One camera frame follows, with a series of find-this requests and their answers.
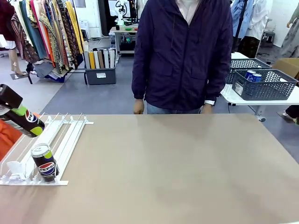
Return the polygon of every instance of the white rack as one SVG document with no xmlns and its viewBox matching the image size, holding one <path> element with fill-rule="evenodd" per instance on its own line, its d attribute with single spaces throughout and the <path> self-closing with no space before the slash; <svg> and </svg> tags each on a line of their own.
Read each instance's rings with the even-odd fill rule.
<svg viewBox="0 0 299 224">
<path fill-rule="evenodd" d="M 31 139 L 20 153 L 20 143 L 26 139 L 28 140 L 28 137 L 25 135 L 21 136 L 20 141 L 14 145 L 14 148 L 3 159 L 0 164 L 0 185 L 51 186 L 68 184 L 68 181 L 61 180 L 61 177 L 84 126 L 92 125 L 93 122 L 88 121 L 87 117 L 83 114 L 78 119 L 74 119 L 70 114 L 62 115 L 59 113 L 54 118 L 48 116 L 45 124 L 47 124 L 45 130 L 39 137 L 36 137 L 37 140 L 35 142 L 36 138 Z M 55 182 L 46 183 L 43 181 L 31 157 L 31 149 L 41 143 L 48 144 L 49 146 L 54 144 L 51 146 L 52 149 L 57 146 L 55 153 L 53 153 L 59 167 L 59 175 L 55 178 Z M 19 156 L 15 159 L 12 156 L 13 154 L 18 154 Z"/>
</svg>

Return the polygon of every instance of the floor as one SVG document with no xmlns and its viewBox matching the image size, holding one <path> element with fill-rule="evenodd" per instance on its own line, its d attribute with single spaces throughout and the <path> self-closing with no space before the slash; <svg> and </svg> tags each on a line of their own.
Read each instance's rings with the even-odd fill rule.
<svg viewBox="0 0 299 224">
<path fill-rule="evenodd" d="M 261 60 L 275 61 L 272 51 L 279 49 L 262 49 L 258 57 Z M 2 68 L 1 83 L 12 86 L 24 97 L 24 104 L 35 112 L 48 114 L 132 114 L 134 98 L 131 91 L 132 57 L 122 57 L 116 67 L 116 84 L 114 85 L 85 85 L 83 74 L 72 74 L 63 85 L 50 80 L 38 80 L 33 77 L 33 85 L 27 79 L 12 81 L 8 58 L 0 58 Z M 299 163 L 299 126 L 284 121 L 277 112 L 286 106 L 268 106 L 267 120 L 264 126 L 277 138 L 285 149 Z M 229 107 L 231 113 L 251 113 L 247 106 Z M 215 113 L 229 113 L 228 104 L 219 98 L 214 108 Z"/>
</svg>

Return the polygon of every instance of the blue can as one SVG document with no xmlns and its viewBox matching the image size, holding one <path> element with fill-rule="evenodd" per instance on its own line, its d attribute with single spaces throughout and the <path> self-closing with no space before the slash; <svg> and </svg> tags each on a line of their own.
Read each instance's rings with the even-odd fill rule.
<svg viewBox="0 0 299 224">
<path fill-rule="evenodd" d="M 248 70 L 246 73 L 245 79 L 248 79 L 252 74 L 256 74 L 256 72 L 252 71 L 252 70 Z"/>
<path fill-rule="evenodd" d="M 253 83 L 258 83 L 262 80 L 262 75 L 260 74 L 251 74 L 251 76 L 248 78 L 248 81 L 251 81 Z"/>
</svg>

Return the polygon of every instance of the light blue shirt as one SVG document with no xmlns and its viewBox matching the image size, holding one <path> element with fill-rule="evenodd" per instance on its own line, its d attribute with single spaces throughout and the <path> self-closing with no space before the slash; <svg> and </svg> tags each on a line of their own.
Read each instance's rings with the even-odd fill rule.
<svg viewBox="0 0 299 224">
<path fill-rule="evenodd" d="M 245 10 L 245 14 L 244 14 L 244 18 L 243 18 L 243 22 L 241 25 L 241 29 L 240 29 L 240 33 L 238 38 L 244 38 L 246 31 L 248 29 L 249 26 L 249 22 L 251 19 L 251 14 L 252 14 L 252 9 L 253 9 L 253 2 L 254 0 L 248 0 L 247 2 L 247 6 L 246 6 L 246 10 Z M 238 25 L 239 25 L 239 20 L 240 20 L 240 16 L 241 16 L 241 11 L 244 5 L 244 0 L 235 0 L 232 7 L 231 7 L 231 12 L 232 12 L 232 16 L 233 16 L 233 28 L 234 28 L 234 36 L 237 32 L 238 29 Z"/>
</svg>

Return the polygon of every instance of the cardboard box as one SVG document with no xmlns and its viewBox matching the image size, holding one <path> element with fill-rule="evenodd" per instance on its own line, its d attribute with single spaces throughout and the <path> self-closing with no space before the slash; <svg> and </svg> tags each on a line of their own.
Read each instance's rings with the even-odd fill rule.
<svg viewBox="0 0 299 224">
<path fill-rule="evenodd" d="M 278 69 L 299 80 L 299 58 L 281 58 L 272 66 L 272 68 Z"/>
</svg>

